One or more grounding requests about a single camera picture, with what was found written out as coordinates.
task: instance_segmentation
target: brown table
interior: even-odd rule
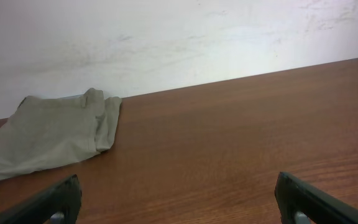
[[[125,98],[109,152],[0,181],[0,212],[78,174],[77,223],[279,223],[281,170],[358,208],[358,59]]]

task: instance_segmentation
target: folded garment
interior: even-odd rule
[[[0,128],[0,180],[89,159],[111,148],[121,99],[28,96]]]

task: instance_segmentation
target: wooden surface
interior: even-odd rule
[[[280,223],[281,170],[358,208],[358,59],[125,98],[109,152],[0,181],[0,212],[78,174],[77,223]]]

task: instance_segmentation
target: gray cloth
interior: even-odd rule
[[[110,149],[121,99],[89,89],[74,99],[28,96],[0,128],[0,180],[89,159]]]

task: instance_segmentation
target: folded cloth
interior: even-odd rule
[[[0,128],[0,180],[89,159],[110,149],[121,99],[89,89],[73,99],[28,96]]]

